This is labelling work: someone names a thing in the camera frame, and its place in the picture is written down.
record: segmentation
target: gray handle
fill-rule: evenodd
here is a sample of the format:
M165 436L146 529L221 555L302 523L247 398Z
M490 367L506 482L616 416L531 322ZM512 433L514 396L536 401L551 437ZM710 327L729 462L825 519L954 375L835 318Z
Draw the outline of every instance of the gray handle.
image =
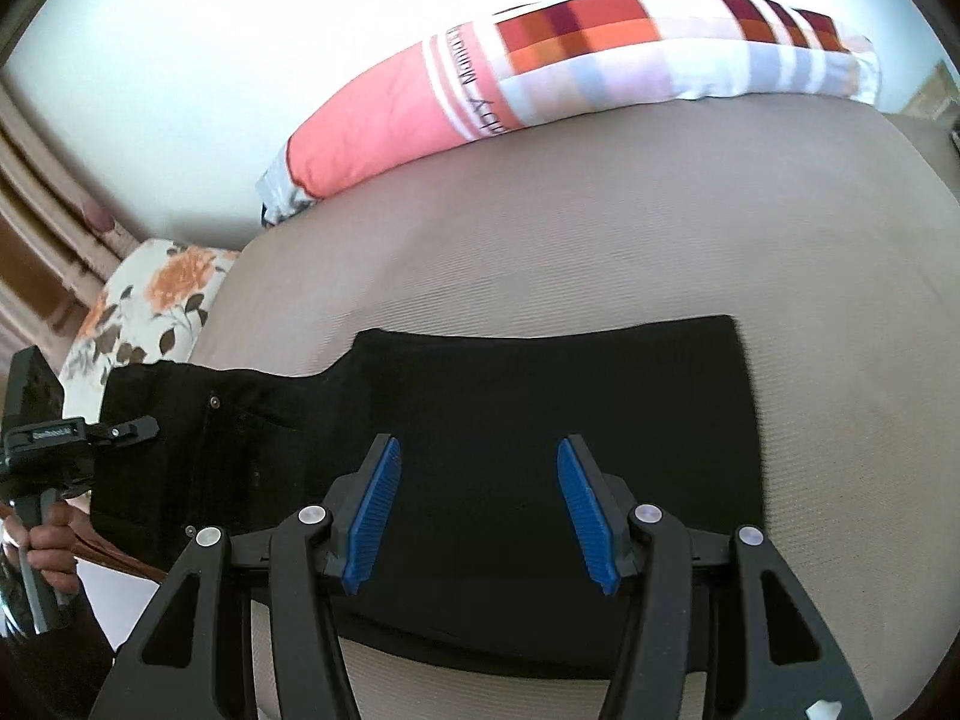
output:
M20 518L28 531L46 520L47 512L56 501L59 493L56 490L45 490L42 495L28 495L13 502L13 510ZM55 631L64 627L66 615L62 608L69 603L69 599L59 591L54 590L37 571L27 562L28 551L20 551L20 576L23 589L27 593L30 604L30 613L34 618L34 630L37 635Z

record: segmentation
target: folded black pants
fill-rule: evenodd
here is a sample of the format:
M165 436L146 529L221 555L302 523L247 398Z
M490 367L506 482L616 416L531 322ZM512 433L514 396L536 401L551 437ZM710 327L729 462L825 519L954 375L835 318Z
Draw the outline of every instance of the folded black pants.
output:
M160 437L98 464L92 518L161 568L186 526L275 526L357 469L377 433L397 436L400 491L373 577L334 608L342 635L434 664L611 674L626 603L584 568L556 477L568 434L688 527L763 525L757 418L729 317L524 340L370 330L304 378L114 370L102 420L147 413Z

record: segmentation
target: floral cushion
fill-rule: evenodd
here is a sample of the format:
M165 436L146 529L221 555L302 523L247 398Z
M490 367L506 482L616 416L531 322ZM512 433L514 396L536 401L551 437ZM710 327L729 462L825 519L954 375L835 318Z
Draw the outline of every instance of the floral cushion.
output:
M96 422L107 377L131 362L186 362L237 252L144 242L110 276L61 370L64 415Z

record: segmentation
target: beige mattress cover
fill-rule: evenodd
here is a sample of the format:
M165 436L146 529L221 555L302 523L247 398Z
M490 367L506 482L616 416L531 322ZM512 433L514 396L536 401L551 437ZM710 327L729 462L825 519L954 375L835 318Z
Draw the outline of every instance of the beige mattress cover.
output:
M960 629L960 207L874 109L674 101L400 167L253 241L191 362L301 375L368 327L534 337L714 313L747 349L769 533L889 720ZM365 720L579 720L605 687L344 649ZM702 692L691 677L685 717Z

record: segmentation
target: metal rivet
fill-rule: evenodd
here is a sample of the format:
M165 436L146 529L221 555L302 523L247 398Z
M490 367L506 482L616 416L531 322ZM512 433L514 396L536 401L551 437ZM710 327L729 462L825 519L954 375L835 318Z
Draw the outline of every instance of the metal rivet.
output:
M641 503L634 509L634 514L640 522L646 522L649 525L660 522L664 518L664 513L659 506L654 506L652 503Z
M325 519L326 509L323 506L308 506L305 509L301 509L298 517L299 521L304 523L304 525L316 525Z
M743 541L743 543L749 544L752 547L758 547L763 543L763 533L752 525L740 528L740 533L737 535L740 536L740 540Z
M219 540L219 528L203 528L200 533L197 533L197 543L202 547L212 547Z

